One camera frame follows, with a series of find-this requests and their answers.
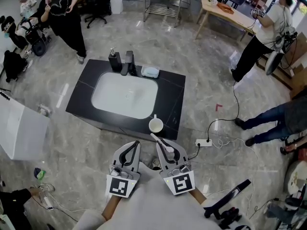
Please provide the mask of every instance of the hand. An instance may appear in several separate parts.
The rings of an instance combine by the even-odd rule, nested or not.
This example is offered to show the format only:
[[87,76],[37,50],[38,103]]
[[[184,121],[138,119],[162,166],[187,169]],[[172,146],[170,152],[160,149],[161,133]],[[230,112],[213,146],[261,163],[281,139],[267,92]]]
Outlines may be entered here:
[[295,146],[295,144],[292,144],[290,146],[286,146],[285,149],[287,152],[293,151],[295,150],[297,147]]
[[73,10],[73,7],[74,7],[74,5],[70,5],[68,8],[69,8],[69,10],[68,11],[66,11],[66,13],[70,13],[72,10]]
[[45,7],[45,11],[46,11],[47,13],[49,13],[49,12],[50,12],[50,10],[51,10],[51,7],[50,7],[49,5],[46,5],[46,7]]

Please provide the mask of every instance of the sink counter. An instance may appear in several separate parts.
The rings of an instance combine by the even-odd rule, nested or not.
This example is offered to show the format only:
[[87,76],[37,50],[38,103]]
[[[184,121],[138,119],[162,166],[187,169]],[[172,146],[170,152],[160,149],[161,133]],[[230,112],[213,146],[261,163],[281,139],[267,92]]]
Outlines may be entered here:
[[93,59],[87,62],[73,90],[66,112],[99,129],[107,129],[149,140],[152,140],[152,138],[148,124],[156,114],[164,123],[163,130],[157,133],[157,136],[176,140],[186,77],[161,70],[157,79],[148,78],[141,75],[141,68],[141,66],[136,66],[138,77],[155,81],[158,85],[153,111],[148,117],[137,119],[97,109],[93,106],[92,96],[100,77],[105,73],[113,72],[109,61]]

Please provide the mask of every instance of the white cup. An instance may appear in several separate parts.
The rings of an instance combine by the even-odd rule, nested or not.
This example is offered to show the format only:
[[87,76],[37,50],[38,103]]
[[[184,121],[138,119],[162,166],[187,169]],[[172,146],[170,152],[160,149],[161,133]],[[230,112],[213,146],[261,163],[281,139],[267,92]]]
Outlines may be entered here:
[[154,115],[154,118],[149,122],[149,129],[153,133],[158,133],[163,129],[163,122],[161,119],[157,118],[157,115]]

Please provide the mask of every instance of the bottle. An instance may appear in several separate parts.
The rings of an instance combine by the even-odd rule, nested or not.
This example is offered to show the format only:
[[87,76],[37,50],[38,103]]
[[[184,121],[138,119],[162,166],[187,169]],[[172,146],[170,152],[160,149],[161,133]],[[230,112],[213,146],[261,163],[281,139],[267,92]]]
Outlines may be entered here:
[[119,52],[114,52],[114,48],[111,48],[109,55],[109,62],[111,64],[113,71],[121,72],[123,66],[121,64],[120,55]]

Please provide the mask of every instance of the faucet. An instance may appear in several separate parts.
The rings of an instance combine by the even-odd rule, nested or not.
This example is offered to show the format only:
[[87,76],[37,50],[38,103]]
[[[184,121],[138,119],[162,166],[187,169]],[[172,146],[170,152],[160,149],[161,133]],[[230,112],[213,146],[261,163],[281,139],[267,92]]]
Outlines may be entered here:
[[134,64],[133,51],[126,52],[125,64],[120,73],[122,76],[126,76],[128,72],[130,73],[131,76],[136,76],[136,77],[138,76],[138,73],[137,73],[137,70]]

